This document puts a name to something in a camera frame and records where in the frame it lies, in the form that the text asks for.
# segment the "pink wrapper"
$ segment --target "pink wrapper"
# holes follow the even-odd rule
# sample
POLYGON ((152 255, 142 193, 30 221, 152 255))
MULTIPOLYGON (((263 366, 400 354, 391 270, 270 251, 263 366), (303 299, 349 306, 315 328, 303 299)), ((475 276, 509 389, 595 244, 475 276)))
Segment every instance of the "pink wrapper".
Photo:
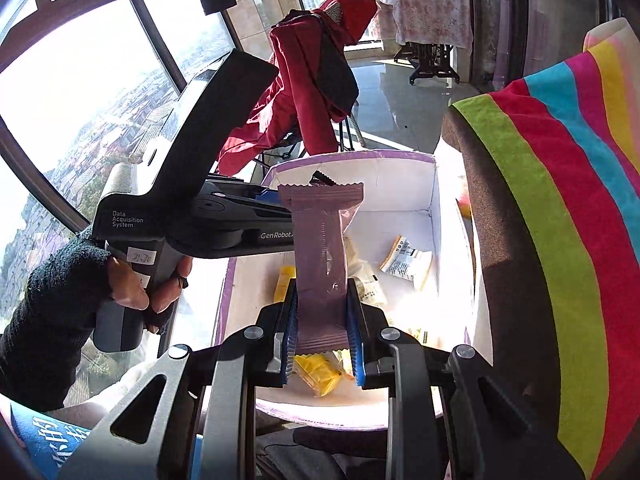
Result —
POLYGON ((291 211, 296 251, 296 354, 349 347, 347 263, 342 232, 364 198, 363 184, 278 186, 291 211))

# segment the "black sleeve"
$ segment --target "black sleeve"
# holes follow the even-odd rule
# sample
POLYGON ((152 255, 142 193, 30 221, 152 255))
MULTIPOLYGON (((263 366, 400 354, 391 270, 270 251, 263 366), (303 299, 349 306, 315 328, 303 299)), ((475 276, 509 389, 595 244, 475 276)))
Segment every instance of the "black sleeve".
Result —
POLYGON ((89 234, 85 229, 31 273, 0 337, 0 393, 32 410, 63 406, 95 313, 111 295, 110 254, 89 234))

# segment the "hand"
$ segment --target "hand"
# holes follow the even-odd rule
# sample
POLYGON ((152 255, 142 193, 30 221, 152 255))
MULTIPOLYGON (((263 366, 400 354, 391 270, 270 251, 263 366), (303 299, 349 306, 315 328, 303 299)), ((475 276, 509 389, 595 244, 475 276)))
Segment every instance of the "hand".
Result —
MULTIPOLYGON (((193 258, 185 256, 176 267, 177 273, 186 278, 191 272, 193 258)), ((151 298, 140 285, 140 280, 136 273, 129 267, 129 264, 111 257, 107 262, 107 272, 109 275, 109 285, 111 285, 111 297, 116 303, 127 308, 145 310, 149 305, 151 309, 160 313, 166 310, 182 292, 180 280, 172 278, 160 285, 151 295, 151 298)), ((151 332, 157 333, 157 327, 148 327, 151 332)))

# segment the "red clothing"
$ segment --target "red clothing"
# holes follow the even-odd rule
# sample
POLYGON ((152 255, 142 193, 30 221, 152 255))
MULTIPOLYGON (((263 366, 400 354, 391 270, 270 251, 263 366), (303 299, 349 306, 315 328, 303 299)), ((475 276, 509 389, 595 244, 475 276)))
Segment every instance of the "red clothing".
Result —
POLYGON ((327 0, 312 12, 292 10, 271 29, 271 62, 280 73, 220 150, 221 174, 236 174, 275 146, 296 120, 310 155, 337 151, 331 121, 343 120, 358 96, 343 49, 358 43, 377 9, 374 0, 327 0), (340 24, 323 10, 334 1, 342 10, 340 24))

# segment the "floor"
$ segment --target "floor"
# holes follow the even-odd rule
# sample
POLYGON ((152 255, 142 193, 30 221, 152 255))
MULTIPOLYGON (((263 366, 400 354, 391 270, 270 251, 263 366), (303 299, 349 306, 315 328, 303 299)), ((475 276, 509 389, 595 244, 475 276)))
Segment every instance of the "floor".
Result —
POLYGON ((478 94, 471 85, 451 79, 418 79, 411 86, 413 68, 393 60, 354 60, 350 65, 360 89, 353 111, 369 149, 405 146, 433 153, 447 107, 478 94), (376 142, 375 137, 390 142, 376 142))

